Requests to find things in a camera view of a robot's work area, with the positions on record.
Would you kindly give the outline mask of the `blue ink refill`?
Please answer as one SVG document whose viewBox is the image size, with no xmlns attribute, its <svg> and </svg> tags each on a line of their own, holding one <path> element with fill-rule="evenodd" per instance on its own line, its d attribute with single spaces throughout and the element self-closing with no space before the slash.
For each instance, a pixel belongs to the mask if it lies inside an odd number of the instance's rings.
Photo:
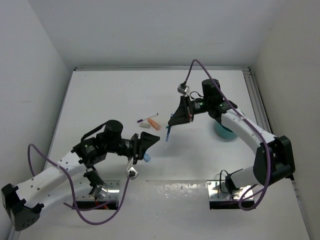
<svg viewBox="0 0 320 240">
<path fill-rule="evenodd" d="M 171 133 L 171 128 L 172 126 L 170 124 L 167 125 L 166 129 L 166 137 L 165 137 L 165 144 L 164 144 L 164 149 L 167 150 L 169 147 L 169 137 L 170 137 L 170 133 Z"/>
</svg>

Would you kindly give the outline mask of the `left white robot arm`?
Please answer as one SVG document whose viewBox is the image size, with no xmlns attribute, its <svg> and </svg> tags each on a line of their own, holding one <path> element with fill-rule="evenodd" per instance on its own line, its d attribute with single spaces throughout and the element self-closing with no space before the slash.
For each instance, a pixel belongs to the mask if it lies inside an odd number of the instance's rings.
<svg viewBox="0 0 320 240">
<path fill-rule="evenodd" d="M 135 179 L 138 172 L 134 165 L 144 159 L 146 151 L 160 137 L 143 131 L 126 139 L 122 138 L 122 131 L 121 122 L 108 120 L 86 133 L 58 162 L 48 160 L 50 166 L 32 178 L 17 185 L 5 185 L 1 189 L 2 204 L 14 229 L 19 232 L 29 228 L 45 209 L 67 201 L 69 196 L 80 214 L 76 193 L 83 195 L 89 191 L 93 198 L 105 200 L 107 188 L 94 166 L 105 160 L 108 153 L 126 157 L 127 179 Z M 70 194 L 61 189 L 65 181 L 70 184 Z"/>
</svg>

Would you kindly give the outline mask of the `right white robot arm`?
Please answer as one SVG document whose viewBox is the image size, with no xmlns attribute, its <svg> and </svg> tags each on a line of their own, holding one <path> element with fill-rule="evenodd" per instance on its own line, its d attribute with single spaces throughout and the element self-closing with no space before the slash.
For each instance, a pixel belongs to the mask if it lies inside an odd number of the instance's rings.
<svg viewBox="0 0 320 240">
<path fill-rule="evenodd" d="M 206 79 L 201 84 L 203 95 L 196 99 L 191 98 L 185 83 L 178 86 L 182 96 L 168 125 L 188 124 L 195 115 L 208 113 L 250 147 L 255 153 L 253 166 L 228 174 L 223 191 L 231 194 L 246 186 L 269 186 L 295 172 L 292 144 L 286 136 L 277 137 L 248 119 L 236 104 L 222 96 L 218 80 Z"/>
</svg>

